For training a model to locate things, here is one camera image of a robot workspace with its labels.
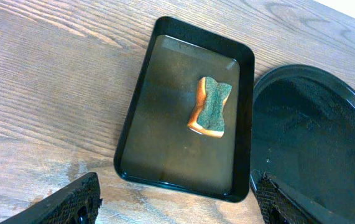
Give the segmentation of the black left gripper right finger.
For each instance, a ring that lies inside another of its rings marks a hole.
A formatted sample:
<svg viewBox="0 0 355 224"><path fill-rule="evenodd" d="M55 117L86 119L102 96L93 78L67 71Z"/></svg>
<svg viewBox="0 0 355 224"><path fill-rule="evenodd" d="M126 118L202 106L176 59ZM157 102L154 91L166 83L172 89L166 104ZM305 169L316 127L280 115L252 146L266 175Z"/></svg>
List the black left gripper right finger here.
<svg viewBox="0 0 355 224"><path fill-rule="evenodd" d="M263 172L254 182L254 195L265 223L347 223L348 220Z"/></svg>

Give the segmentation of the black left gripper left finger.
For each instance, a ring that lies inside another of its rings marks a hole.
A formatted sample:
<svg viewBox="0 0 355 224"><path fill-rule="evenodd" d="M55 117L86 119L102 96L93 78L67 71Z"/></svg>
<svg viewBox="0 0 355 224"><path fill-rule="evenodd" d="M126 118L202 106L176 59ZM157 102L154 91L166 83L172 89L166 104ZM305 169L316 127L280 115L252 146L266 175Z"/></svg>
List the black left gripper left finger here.
<svg viewBox="0 0 355 224"><path fill-rule="evenodd" d="M100 194L97 173L88 172L1 224L95 224Z"/></svg>

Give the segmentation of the orange sponge with green scourer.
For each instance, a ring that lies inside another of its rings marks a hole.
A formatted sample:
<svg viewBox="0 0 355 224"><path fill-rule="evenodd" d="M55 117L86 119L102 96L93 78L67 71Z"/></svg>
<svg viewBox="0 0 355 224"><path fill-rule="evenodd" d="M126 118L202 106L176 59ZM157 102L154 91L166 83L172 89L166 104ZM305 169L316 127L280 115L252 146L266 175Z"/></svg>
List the orange sponge with green scourer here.
<svg viewBox="0 0 355 224"><path fill-rule="evenodd" d="M217 82L211 77L201 78L196 90L196 104L187 126L196 133L222 138L225 128L223 110L231 90L230 84Z"/></svg>

